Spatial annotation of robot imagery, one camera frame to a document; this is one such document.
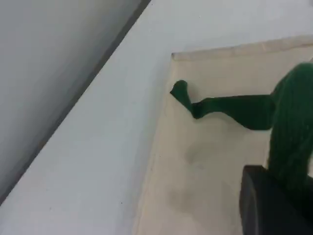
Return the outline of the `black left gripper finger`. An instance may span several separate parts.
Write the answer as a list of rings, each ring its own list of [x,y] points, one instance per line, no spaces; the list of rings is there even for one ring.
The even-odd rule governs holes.
[[[245,235],[311,235],[313,179],[308,177],[304,207],[298,208],[261,165],[245,165],[239,211]]]

